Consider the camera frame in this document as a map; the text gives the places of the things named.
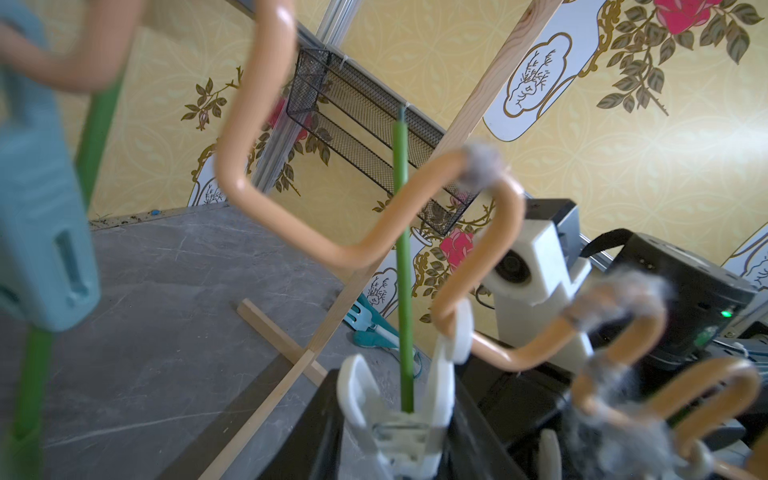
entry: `wooden stick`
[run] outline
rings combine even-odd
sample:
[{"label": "wooden stick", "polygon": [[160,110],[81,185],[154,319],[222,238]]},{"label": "wooden stick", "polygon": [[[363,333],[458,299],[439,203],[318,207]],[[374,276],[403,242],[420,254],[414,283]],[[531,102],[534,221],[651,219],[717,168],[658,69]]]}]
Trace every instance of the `wooden stick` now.
[{"label": "wooden stick", "polygon": [[509,34],[494,57],[488,69],[475,86],[475,90],[464,102],[456,118],[451,122],[448,131],[429,160],[443,155],[445,152],[460,148],[485,115],[504,83],[517,70],[520,62],[528,54],[534,42],[544,30],[549,19],[554,15],[562,0],[533,0],[528,6],[515,29]]},{"label": "wooden stick", "polygon": [[[350,278],[349,282],[346,284],[346,286],[344,286],[344,290],[341,291],[339,296],[336,298],[336,301],[333,302],[333,305],[328,310],[323,323],[321,323],[320,326],[317,327],[317,330],[315,330],[315,334],[310,340],[309,345],[306,346],[306,350],[302,356],[293,365],[293,368],[283,377],[283,379],[280,380],[280,383],[277,384],[277,387],[275,387],[272,393],[267,396],[266,400],[262,402],[262,404],[248,419],[248,421],[245,422],[245,425],[243,425],[243,427],[240,428],[240,430],[235,434],[230,442],[227,443],[227,446],[224,447],[221,453],[219,453],[219,455],[211,462],[211,464],[208,465],[208,468],[206,468],[205,472],[203,472],[199,480],[219,480],[221,476],[224,475],[224,472],[227,471],[230,465],[232,465],[232,462],[234,462],[235,458],[240,454],[240,452],[243,451],[245,445],[256,434],[256,431],[259,429],[259,427],[261,427],[261,424],[264,423],[264,420],[266,420],[270,413],[275,409],[277,404],[280,403],[280,400],[285,396],[290,387],[293,386],[293,384],[299,379],[302,372],[308,370],[312,362],[315,361],[317,355],[323,351],[323,348],[328,343],[328,340],[330,340],[330,338],[333,336],[346,313],[349,312],[349,308],[353,303],[355,303],[357,297],[360,296],[362,289],[366,287],[368,280],[370,280],[371,276],[376,273],[376,270],[379,268],[382,260],[383,258],[380,258],[376,262],[373,262],[370,265],[357,270],[352,275],[352,278]],[[283,332],[279,327],[277,327],[277,325],[275,325],[275,327],[280,332]],[[256,328],[258,331],[259,328],[261,328],[261,325],[259,328],[254,325],[253,328]],[[262,335],[267,338],[270,343],[275,345],[276,348],[276,343],[281,344],[282,342],[286,341],[285,338],[277,339],[278,335],[273,329],[264,330],[266,335]]]},{"label": "wooden stick", "polygon": [[[271,343],[278,352],[282,353],[292,364],[296,365],[304,354],[304,349],[299,346],[283,329],[277,326],[264,312],[253,303],[245,299],[240,302],[237,312],[251,325],[267,342]],[[326,378],[328,371],[325,370],[317,361],[310,363],[310,366],[304,370],[304,375],[312,383],[320,386],[323,379]]]},{"label": "wooden stick", "polygon": [[208,465],[205,472],[200,476],[199,480],[219,480],[224,472],[232,465],[235,458],[243,451],[245,445],[251,440],[256,430],[261,427],[264,420],[275,409],[280,400],[283,399],[288,390],[301,376],[302,372],[312,363],[317,356],[312,350],[307,350],[301,356],[296,365],[280,380],[277,387],[267,396],[267,398],[259,405],[259,408],[250,416],[240,430],[234,437],[227,443],[224,450]]}]

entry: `wall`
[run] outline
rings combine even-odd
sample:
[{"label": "wall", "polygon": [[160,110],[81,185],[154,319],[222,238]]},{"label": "wall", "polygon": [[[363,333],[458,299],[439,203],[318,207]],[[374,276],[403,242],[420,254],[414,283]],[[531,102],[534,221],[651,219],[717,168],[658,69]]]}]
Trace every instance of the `wall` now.
[{"label": "wall", "polygon": [[[526,5],[496,5],[491,0],[395,3],[364,3],[343,49],[447,127]],[[744,41],[729,48],[729,37],[724,30],[718,33],[717,25],[708,32],[710,37],[723,36],[718,46],[706,45],[706,35],[705,45],[701,46],[708,22],[720,13],[720,7],[711,4],[702,4],[701,12],[690,16],[685,12],[676,14],[666,0],[657,0],[657,7],[634,0],[608,2],[604,7],[587,3],[576,0],[567,4],[593,9],[591,21],[584,24],[590,25],[593,38],[591,47],[581,44],[569,53],[572,58],[580,49],[583,54],[589,48],[586,56],[581,56],[581,63],[575,65],[575,77],[563,77],[569,79],[558,90],[560,96],[546,92],[550,95],[545,101],[548,110],[535,114],[532,125],[514,141],[499,141],[485,123],[480,123],[473,137],[499,147],[534,195],[574,198],[581,207],[587,235],[594,237],[616,227],[629,227],[722,263],[765,223],[768,211],[768,189],[764,187],[768,184],[768,167],[763,153],[768,130],[764,109],[768,91],[763,79],[768,67],[762,62],[768,48],[768,24],[760,22],[760,14],[768,11],[768,2],[754,2],[755,13],[729,0],[723,6],[730,12],[725,15],[725,29],[738,38],[749,37],[746,51]],[[653,95],[664,110],[650,96],[638,98],[637,89],[632,92],[635,106],[631,113],[622,102],[615,108],[602,108],[610,106],[614,97],[609,95],[624,94],[614,84],[627,86],[618,83],[627,76],[620,72],[630,66],[621,66],[621,60],[630,53],[627,46],[635,48],[635,34],[630,35],[627,45],[622,47],[620,41],[616,48],[611,46],[624,34],[620,29],[628,27],[622,25],[628,21],[627,14],[636,18],[637,7],[645,9],[646,16],[637,20],[635,28],[646,20],[646,26],[654,25],[654,39],[648,41],[654,45],[645,45],[644,52],[650,46],[654,59],[651,68],[659,68],[664,77],[663,85],[659,85],[659,73],[654,73],[654,87],[661,90],[659,93],[648,84],[650,70],[644,67],[641,77],[645,77],[645,93]],[[666,12],[661,20],[654,8]],[[733,13],[735,8],[739,9],[738,15]],[[736,27],[727,27],[731,20]],[[687,21],[701,25],[685,25]],[[674,53],[660,65],[662,45],[665,57],[670,50],[669,43],[664,43],[669,35],[662,29],[662,22],[682,36],[672,41]],[[493,33],[486,37],[473,35],[474,31]],[[619,51],[625,52],[622,58],[608,67]],[[743,55],[737,65],[733,56],[739,57],[739,53]],[[582,65],[586,66],[579,74]],[[611,101],[598,107],[606,97]],[[646,107],[637,109],[645,101]],[[336,241],[359,240],[376,219],[372,210],[380,209],[378,202],[386,202],[382,191],[335,155],[327,168],[317,164],[294,167],[296,177],[302,179],[298,180],[302,197],[288,192],[274,194],[274,198]],[[452,235],[458,242],[445,244],[449,255],[440,248],[444,240],[432,238],[430,246],[422,251],[423,257],[415,261],[416,272],[429,276],[426,270],[435,270],[433,273],[440,276],[450,271],[449,257],[455,251],[452,247],[461,249],[467,237],[474,235],[465,227],[472,228],[472,222],[484,217],[483,207],[489,207],[489,202],[480,198],[467,212],[464,223],[459,225],[461,230]],[[420,266],[424,261],[426,269]],[[431,268],[434,262],[438,268]],[[428,312],[433,293],[428,288],[424,284],[415,288],[416,318]],[[493,334],[492,312],[477,303],[474,307],[478,329]],[[397,322],[396,311],[389,320]],[[429,351],[434,338],[431,326],[416,325],[415,341],[419,346]]]},{"label": "wall", "polygon": [[[74,44],[84,2],[27,0],[45,24],[54,51]],[[327,0],[297,2],[298,19],[313,30],[325,13]],[[197,106],[203,88],[210,97],[232,100],[237,67],[253,37],[253,19],[224,0],[155,0],[149,2],[144,24],[134,41],[124,87],[107,150],[91,202],[91,218],[135,214],[187,205],[193,191],[193,170],[207,147],[215,144],[220,125],[200,126]],[[206,92],[208,80],[211,90]],[[58,96],[72,154],[77,147],[88,98]],[[226,114],[226,105],[217,106]],[[197,114],[182,121],[185,114]],[[209,108],[207,120],[215,118]]]},{"label": "wall", "polygon": [[364,0],[342,50],[447,128],[528,0]]}]

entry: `cable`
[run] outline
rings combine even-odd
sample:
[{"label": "cable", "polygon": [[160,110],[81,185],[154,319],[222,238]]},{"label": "cable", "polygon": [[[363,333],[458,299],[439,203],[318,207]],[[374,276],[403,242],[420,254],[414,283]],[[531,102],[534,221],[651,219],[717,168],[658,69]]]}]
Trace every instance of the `cable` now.
[{"label": "cable", "polygon": [[480,296],[478,295],[478,290],[480,290],[480,286],[478,286],[478,287],[475,289],[475,300],[477,300],[477,301],[478,301],[478,303],[479,303],[480,305],[483,305],[485,308],[489,308],[489,309],[491,309],[491,310],[496,310],[496,307],[495,307],[495,306],[491,306],[491,305],[488,305],[487,303],[485,303],[485,302],[483,302],[482,300],[480,300]]}]

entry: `green leaf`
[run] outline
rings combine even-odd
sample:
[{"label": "green leaf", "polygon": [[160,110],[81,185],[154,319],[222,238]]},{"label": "green leaf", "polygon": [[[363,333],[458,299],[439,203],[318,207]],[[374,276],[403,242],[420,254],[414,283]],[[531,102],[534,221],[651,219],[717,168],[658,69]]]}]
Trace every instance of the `green leaf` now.
[{"label": "green leaf", "polygon": [[664,72],[660,68],[652,68],[650,75],[648,75],[648,87],[651,90],[655,90],[661,93],[661,88],[664,86]]},{"label": "green leaf", "polygon": [[674,49],[674,40],[672,38],[668,38],[661,44],[661,49],[659,49],[659,65],[670,59],[674,53]]},{"label": "green leaf", "polygon": [[621,33],[629,33],[630,31],[634,31],[635,28],[636,25],[633,22],[629,22],[628,20],[621,22],[619,25],[616,25],[616,29]]},{"label": "green leaf", "polygon": [[638,53],[639,51],[643,51],[643,44],[641,43],[633,43],[632,45],[627,47],[627,51],[631,51],[632,53]]},{"label": "green leaf", "polygon": [[621,104],[621,101],[623,100],[624,100],[624,96],[622,94],[608,94],[598,102],[598,108],[617,107],[618,105]]},{"label": "green leaf", "polygon": [[728,41],[731,41],[735,35],[739,33],[738,29],[739,25],[736,23],[736,20],[731,20],[728,26],[725,29],[725,38]]},{"label": "green leaf", "polygon": [[710,35],[712,35],[712,43],[715,46],[725,38],[725,27],[725,15],[717,14],[710,20]]},{"label": "green leaf", "polygon": [[750,47],[750,36],[746,33],[746,30],[737,26],[738,30],[733,37],[728,40],[728,55],[739,64],[741,58],[744,56],[746,50]]},{"label": "green leaf", "polygon": [[621,71],[622,75],[630,75],[630,76],[640,76],[640,73],[645,70],[645,68],[648,66],[648,64],[640,61],[635,60],[632,63],[629,64],[624,70]]},{"label": "green leaf", "polygon": [[645,7],[632,7],[625,13],[627,14],[627,18],[633,22],[640,22],[648,18],[648,13],[645,11]]},{"label": "green leaf", "polygon": [[699,46],[700,47],[706,47],[707,45],[712,45],[713,37],[712,37],[712,22],[710,22],[706,27],[704,27],[704,30],[701,31],[701,35],[699,35]]},{"label": "green leaf", "polygon": [[615,54],[613,57],[611,57],[611,60],[608,61],[608,67],[613,67],[616,65],[619,61],[621,61],[621,57],[624,56],[624,52],[620,51],[617,54]]},{"label": "green leaf", "polygon": [[639,84],[640,84],[640,81],[637,80],[635,77],[624,77],[621,80],[614,83],[614,86],[621,91],[629,91],[637,87]]},{"label": "green leaf", "polygon": [[632,113],[634,110],[634,98],[632,98],[632,95],[627,95],[624,97],[624,110],[626,110],[628,113]]},{"label": "green leaf", "polygon": [[312,153],[312,152],[314,152],[315,150],[317,150],[317,139],[315,138],[315,136],[314,136],[314,135],[310,135],[310,136],[309,136],[309,137],[306,139],[306,143],[305,143],[305,146],[306,146],[306,151],[307,151],[307,152],[310,152],[310,153]]},{"label": "green leaf", "polygon": [[618,50],[620,48],[625,48],[631,42],[632,42],[632,34],[625,33],[624,35],[616,37],[614,42],[611,44],[611,50]]},{"label": "green leaf", "polygon": [[651,22],[645,27],[645,35],[648,37],[648,43],[651,47],[661,45],[661,42],[667,37],[667,29],[661,25]]},{"label": "green leaf", "polygon": [[637,103],[642,108],[648,108],[648,102],[650,101],[650,94],[645,87],[640,87],[635,92],[637,95]]},{"label": "green leaf", "polygon": [[634,58],[634,54],[630,53],[626,57],[624,57],[624,60],[621,61],[621,65],[619,65],[619,68],[624,69],[629,66],[630,63],[632,63]]},{"label": "green leaf", "polygon": [[445,254],[442,252],[442,250],[439,249],[439,247],[431,249],[430,252],[432,252],[432,255],[434,255],[437,260],[445,262]]},{"label": "green leaf", "polygon": [[685,47],[688,50],[694,49],[694,33],[692,31],[686,30],[679,35],[675,35],[674,39],[681,47]]},{"label": "green leaf", "polygon": [[331,134],[328,133],[328,130],[326,130],[323,127],[320,127],[317,129],[317,136],[320,138],[320,140],[324,140],[324,141],[333,140],[333,138],[331,137]]},{"label": "green leaf", "polygon": [[327,165],[330,159],[331,150],[326,145],[323,145],[323,147],[320,149],[320,160],[322,160],[323,163]]},{"label": "green leaf", "polygon": [[740,3],[736,5],[730,13],[735,15],[736,18],[741,20],[745,25],[755,25],[757,22],[763,20],[763,17],[757,14],[757,10],[748,3]]}]

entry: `gray fluff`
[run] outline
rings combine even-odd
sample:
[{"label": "gray fluff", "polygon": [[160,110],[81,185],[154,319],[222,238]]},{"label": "gray fluff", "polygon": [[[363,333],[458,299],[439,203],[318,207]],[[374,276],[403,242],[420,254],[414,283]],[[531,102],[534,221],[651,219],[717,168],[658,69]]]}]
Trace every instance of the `gray fluff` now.
[{"label": "gray fluff", "polygon": [[634,396],[636,380],[630,371],[612,368],[598,353],[587,366],[598,384],[598,395],[610,406],[635,416],[630,428],[617,427],[587,417],[571,407],[563,416],[563,436],[568,460],[582,478],[624,480],[656,478],[674,467],[674,450],[667,423],[637,417],[640,405],[626,400]]},{"label": "gray fluff", "polygon": [[465,144],[463,148],[469,162],[467,170],[458,179],[459,186],[472,193],[490,187],[506,168],[501,154],[495,148],[480,143]]}]

